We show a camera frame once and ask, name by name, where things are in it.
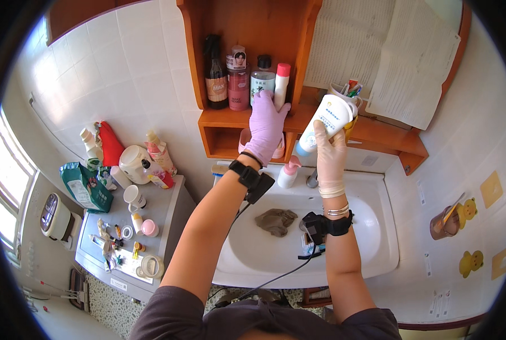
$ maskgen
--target white latex glove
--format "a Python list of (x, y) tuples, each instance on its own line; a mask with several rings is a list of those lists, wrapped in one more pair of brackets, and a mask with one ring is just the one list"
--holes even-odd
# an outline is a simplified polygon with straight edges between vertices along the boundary
[(344, 130), (338, 131), (332, 144), (326, 137), (326, 130), (321, 120), (313, 122), (317, 142), (317, 181), (319, 194), (328, 199), (345, 193), (344, 167), (348, 147), (345, 145)]

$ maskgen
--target forearm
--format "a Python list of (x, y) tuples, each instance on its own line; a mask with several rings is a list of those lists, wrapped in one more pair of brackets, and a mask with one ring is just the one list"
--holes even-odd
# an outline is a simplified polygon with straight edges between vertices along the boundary
[[(240, 155), (238, 160), (259, 169), (248, 156)], [(222, 245), (247, 193), (238, 179), (237, 173), (228, 171), (200, 201), (185, 225), (161, 286), (186, 289), (206, 302)]]
[[(345, 194), (329, 199), (323, 199), (323, 214), (331, 220), (338, 220), (342, 217), (348, 217), (349, 213), (342, 216), (330, 216), (328, 210), (338, 210), (348, 204)], [(326, 272), (329, 273), (360, 273), (361, 256), (358, 252), (357, 240), (353, 227), (349, 228), (347, 234), (334, 237), (327, 235), (326, 240)]]
[[(324, 214), (329, 219), (339, 219), (342, 216), (329, 216), (327, 210), (341, 209), (347, 204), (345, 194), (323, 199)], [(326, 276), (338, 323), (359, 311), (374, 308), (375, 304), (362, 278), (361, 255), (352, 226), (345, 235), (327, 235), (325, 257)]]

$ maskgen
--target brown plastic cup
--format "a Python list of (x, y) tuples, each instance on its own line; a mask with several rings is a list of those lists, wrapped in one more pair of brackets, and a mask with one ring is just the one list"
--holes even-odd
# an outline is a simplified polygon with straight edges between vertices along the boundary
[(444, 237), (452, 237), (459, 231), (459, 215), (457, 209), (453, 209), (452, 214), (449, 216), (446, 223), (444, 223), (444, 216), (451, 210), (451, 206), (447, 206), (443, 212), (436, 215), (430, 221), (430, 235), (434, 240), (439, 240)]

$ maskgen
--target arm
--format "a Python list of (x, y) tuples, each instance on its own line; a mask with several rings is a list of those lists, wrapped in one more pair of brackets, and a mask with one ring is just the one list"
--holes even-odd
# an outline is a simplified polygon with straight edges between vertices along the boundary
[[(245, 145), (267, 165), (281, 139), (284, 119), (290, 109), (285, 104), (276, 111), (272, 103), (273, 93), (261, 91), (255, 94), (253, 111), (249, 119), (251, 140)], [(240, 155), (237, 160), (254, 169), (260, 168), (256, 160)], [(195, 208), (185, 225), (180, 241), (168, 265), (161, 286), (175, 286), (196, 295), (206, 303), (215, 273), (219, 253), (229, 233), (247, 188), (238, 182), (238, 174), (228, 171)]]
[[(329, 143), (325, 127), (321, 121), (314, 122), (318, 146), (317, 171), (319, 193), (323, 198), (324, 215), (329, 219), (344, 216), (329, 216), (327, 210), (345, 207), (348, 200), (345, 196), (343, 173), (347, 146), (344, 130), (334, 136)], [(375, 308), (365, 280), (361, 274), (361, 256), (353, 227), (342, 236), (327, 235), (326, 238), (326, 276), (329, 282), (332, 305), (338, 323), (349, 316), (365, 309)]]

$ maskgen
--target green plastic bag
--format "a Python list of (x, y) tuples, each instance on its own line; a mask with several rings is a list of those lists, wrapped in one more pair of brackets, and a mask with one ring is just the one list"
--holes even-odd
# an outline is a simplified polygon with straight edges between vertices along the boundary
[(60, 167), (60, 178), (66, 189), (88, 212), (109, 212), (113, 195), (96, 179), (96, 174), (87, 170), (78, 161)]

